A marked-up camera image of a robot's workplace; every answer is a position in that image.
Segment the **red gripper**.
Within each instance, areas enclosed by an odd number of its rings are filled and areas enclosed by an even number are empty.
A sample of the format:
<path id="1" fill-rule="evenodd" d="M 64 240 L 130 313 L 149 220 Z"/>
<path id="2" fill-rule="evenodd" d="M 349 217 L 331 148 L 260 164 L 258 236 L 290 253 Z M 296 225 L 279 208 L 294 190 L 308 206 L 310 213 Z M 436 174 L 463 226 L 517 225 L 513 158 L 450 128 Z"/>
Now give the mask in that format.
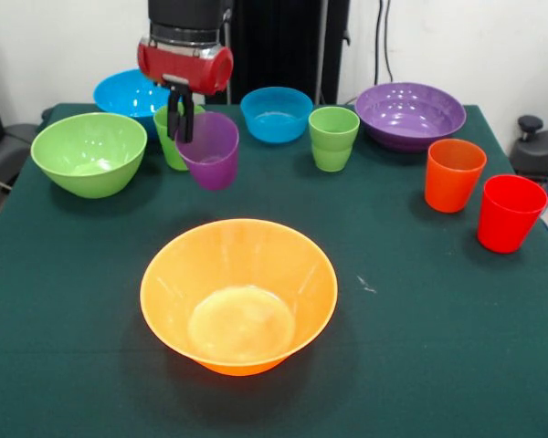
<path id="1" fill-rule="evenodd" d="M 170 45 L 143 36 L 137 48 L 140 71 L 163 86 L 186 85 L 194 93 L 211 96 L 224 91 L 234 60 L 231 50 L 216 44 L 210 47 Z M 167 135 L 190 143 L 194 134 L 195 104 L 190 90 L 171 89 L 167 104 Z"/>

